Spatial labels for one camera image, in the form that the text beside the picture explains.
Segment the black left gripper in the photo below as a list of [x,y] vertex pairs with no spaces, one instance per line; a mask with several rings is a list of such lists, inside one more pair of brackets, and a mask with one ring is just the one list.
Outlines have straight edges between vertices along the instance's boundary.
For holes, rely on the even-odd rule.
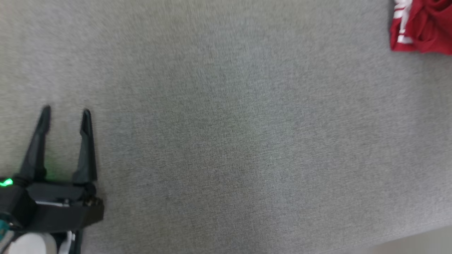
[[89,109],[84,109],[81,148],[72,182],[37,182],[45,179],[46,136],[51,107],[42,108],[17,177],[1,186],[1,220],[15,231],[77,231],[97,223],[95,139]]

